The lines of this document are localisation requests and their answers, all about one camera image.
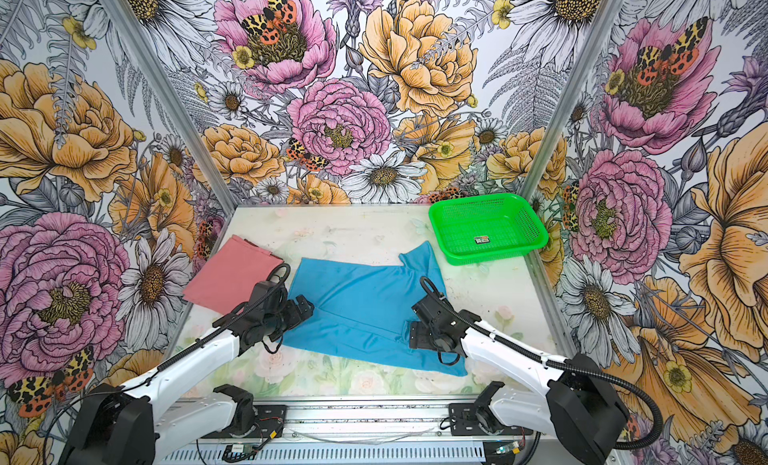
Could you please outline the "blue t shirt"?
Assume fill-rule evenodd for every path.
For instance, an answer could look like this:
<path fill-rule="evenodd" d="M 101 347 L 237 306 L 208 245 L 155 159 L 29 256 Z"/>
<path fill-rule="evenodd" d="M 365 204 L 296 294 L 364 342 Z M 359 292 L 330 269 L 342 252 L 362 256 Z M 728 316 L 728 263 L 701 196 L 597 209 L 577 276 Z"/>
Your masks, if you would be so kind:
<path fill-rule="evenodd" d="M 374 266 L 304 258 L 289 297 L 304 297 L 312 316 L 284 336 L 288 347 L 378 365 L 463 377 L 464 360 L 448 366 L 433 351 L 409 347 L 412 306 L 426 297 L 428 277 L 445 290 L 428 242 L 399 256 L 398 265 Z"/>

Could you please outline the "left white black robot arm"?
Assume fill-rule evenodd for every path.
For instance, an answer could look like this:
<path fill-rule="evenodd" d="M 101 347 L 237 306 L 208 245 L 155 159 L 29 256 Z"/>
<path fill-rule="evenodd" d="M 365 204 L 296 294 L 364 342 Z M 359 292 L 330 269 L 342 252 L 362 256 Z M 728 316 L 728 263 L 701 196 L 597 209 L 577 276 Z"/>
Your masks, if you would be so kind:
<path fill-rule="evenodd" d="M 284 285 L 261 282 L 248 301 L 208 334 L 150 371 L 87 394 L 66 440 L 62 464 L 153 464 L 211 433 L 246 435 L 256 425 L 253 395 L 223 385 L 182 404 L 180 398 L 221 366 L 307 321 L 314 306 L 288 298 Z"/>

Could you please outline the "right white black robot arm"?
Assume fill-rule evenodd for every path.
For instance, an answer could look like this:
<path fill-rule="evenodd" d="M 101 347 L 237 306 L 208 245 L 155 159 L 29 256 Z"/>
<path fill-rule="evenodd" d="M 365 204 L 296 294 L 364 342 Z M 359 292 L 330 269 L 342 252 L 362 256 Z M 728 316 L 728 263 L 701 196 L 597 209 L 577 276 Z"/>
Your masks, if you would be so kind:
<path fill-rule="evenodd" d="M 476 403 L 489 431 L 520 427 L 556 437 L 583 464 L 603 464 L 618 447 L 629 412 L 613 384 L 588 357 L 543 352 L 495 329 L 478 315 L 455 311 L 441 294 L 413 308 L 410 344 L 495 367 L 520 385 L 490 385 Z"/>

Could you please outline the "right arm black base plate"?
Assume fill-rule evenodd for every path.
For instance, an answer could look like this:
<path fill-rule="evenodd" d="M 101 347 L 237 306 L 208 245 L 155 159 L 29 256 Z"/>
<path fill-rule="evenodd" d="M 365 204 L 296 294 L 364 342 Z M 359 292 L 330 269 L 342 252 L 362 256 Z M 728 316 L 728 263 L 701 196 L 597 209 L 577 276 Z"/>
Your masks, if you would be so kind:
<path fill-rule="evenodd" d="M 478 418 L 478 407 L 473 403 L 450 403 L 447 421 L 441 424 L 452 436 L 533 436 L 534 432 L 518 426 L 500 423 L 483 424 Z"/>

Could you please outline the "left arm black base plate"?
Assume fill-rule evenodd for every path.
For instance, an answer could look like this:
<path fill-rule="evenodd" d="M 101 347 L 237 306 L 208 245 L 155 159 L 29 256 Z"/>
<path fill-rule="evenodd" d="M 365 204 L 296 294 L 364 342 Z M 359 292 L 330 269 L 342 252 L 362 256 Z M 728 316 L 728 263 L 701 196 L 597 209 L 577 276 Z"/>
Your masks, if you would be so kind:
<path fill-rule="evenodd" d="M 283 436 L 287 411 L 286 405 L 257 404 L 244 418 L 236 415 L 233 424 L 221 431 L 204 435 L 203 439 L 266 439 L 272 435 L 280 438 Z"/>

